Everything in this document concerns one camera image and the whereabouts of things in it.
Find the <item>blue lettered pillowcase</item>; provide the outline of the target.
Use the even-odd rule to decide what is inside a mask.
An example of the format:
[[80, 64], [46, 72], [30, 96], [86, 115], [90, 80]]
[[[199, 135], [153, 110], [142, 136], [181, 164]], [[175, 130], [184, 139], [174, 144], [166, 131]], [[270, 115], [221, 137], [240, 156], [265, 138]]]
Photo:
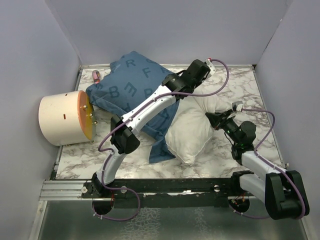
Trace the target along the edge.
[[[86, 90], [92, 105], [114, 115], [122, 116], [146, 100], [155, 92], [171, 71], [155, 61], [132, 51], [110, 64], [110, 73], [99, 83]], [[159, 163], [173, 159], [165, 135], [176, 115], [179, 103], [176, 102], [153, 117], [142, 131], [155, 142], [149, 154], [149, 163]]]

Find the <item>white pillow with red logo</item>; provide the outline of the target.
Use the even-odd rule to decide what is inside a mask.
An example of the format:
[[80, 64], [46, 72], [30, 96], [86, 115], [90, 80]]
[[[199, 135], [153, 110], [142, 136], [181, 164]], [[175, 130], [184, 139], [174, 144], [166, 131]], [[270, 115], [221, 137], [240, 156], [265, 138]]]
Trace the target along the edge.
[[214, 134], [206, 113], [220, 113], [231, 108], [230, 100], [216, 94], [187, 96], [179, 100], [177, 112], [165, 135], [168, 150], [182, 163], [192, 165]]

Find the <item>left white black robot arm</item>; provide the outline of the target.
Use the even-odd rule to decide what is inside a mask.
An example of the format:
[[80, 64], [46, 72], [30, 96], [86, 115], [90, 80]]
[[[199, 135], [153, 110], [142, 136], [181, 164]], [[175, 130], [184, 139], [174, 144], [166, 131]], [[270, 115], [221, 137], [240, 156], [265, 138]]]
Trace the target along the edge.
[[167, 107], [185, 97], [196, 96], [194, 90], [207, 78], [211, 71], [210, 64], [210, 59], [194, 60], [179, 74], [167, 75], [155, 92], [136, 108], [111, 118], [110, 132], [98, 146], [99, 152], [110, 151], [110, 154], [91, 179], [97, 196], [103, 198], [110, 193], [110, 183], [115, 180], [122, 161], [140, 145], [137, 134], [142, 128]]

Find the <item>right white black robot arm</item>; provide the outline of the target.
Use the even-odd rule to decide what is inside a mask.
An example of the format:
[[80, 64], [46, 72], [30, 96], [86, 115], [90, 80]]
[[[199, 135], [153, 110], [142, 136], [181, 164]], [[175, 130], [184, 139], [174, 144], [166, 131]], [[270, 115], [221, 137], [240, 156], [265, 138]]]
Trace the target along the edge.
[[236, 196], [251, 193], [264, 203], [268, 215], [274, 220], [307, 216], [310, 206], [301, 174], [279, 167], [259, 154], [253, 144], [256, 125], [251, 121], [237, 125], [233, 113], [230, 109], [205, 114], [215, 130], [223, 130], [232, 140], [232, 158], [247, 168], [232, 174], [230, 191]]

